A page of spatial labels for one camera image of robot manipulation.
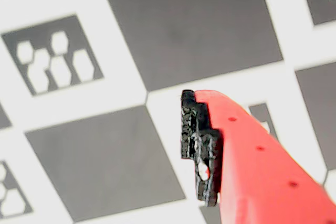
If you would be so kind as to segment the orange-red gripper finger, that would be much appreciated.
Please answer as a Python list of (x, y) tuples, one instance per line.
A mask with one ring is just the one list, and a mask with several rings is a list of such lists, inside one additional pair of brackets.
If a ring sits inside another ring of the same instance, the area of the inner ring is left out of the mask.
[(181, 94), (181, 158), (222, 223), (335, 223), (335, 204), (238, 103), (215, 90)]

